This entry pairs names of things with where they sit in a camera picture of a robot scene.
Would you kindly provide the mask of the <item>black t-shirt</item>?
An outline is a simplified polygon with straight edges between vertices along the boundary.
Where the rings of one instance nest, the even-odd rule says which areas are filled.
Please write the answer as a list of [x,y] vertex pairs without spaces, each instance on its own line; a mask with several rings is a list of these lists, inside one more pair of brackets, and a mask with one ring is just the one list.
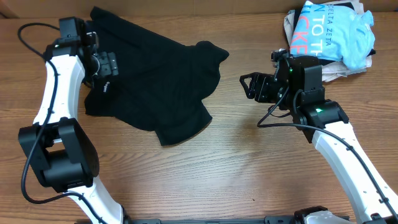
[[87,115],[153,131],[162,146],[186,141],[211,122],[202,101],[220,82],[226,50],[209,41],[180,44],[98,7],[90,17],[99,51],[115,53],[118,74],[94,78]]

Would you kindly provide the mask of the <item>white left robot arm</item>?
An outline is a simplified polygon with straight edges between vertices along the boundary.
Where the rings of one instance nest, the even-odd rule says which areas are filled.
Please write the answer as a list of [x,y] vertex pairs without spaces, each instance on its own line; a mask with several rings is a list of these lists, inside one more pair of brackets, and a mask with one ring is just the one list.
[[100,180],[98,154],[77,120],[81,85],[115,75],[114,54],[97,52],[98,36],[82,19],[60,19],[57,30],[60,37],[39,54],[47,72],[39,112],[18,134],[27,157],[22,195],[34,204],[69,197],[92,223],[132,223]]

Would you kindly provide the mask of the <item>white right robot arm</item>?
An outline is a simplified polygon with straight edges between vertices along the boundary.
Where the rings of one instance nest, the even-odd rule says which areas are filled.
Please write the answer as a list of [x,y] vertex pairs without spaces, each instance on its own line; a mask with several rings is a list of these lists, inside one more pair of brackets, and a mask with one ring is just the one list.
[[345,191],[358,223],[397,223],[397,194],[387,185],[361,147],[348,115],[326,99],[322,66],[312,56],[291,57],[274,52],[274,74],[253,72],[239,82],[246,97],[270,103],[264,122],[276,108],[292,117],[290,127],[326,159]]

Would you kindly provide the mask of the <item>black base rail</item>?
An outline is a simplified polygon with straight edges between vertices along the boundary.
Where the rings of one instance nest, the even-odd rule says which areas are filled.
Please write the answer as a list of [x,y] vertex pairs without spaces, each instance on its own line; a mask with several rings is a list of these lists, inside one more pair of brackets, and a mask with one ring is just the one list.
[[266,216],[264,218],[242,219],[212,219],[212,220],[160,220],[137,219],[127,221],[129,224],[294,224],[297,223],[291,215]]

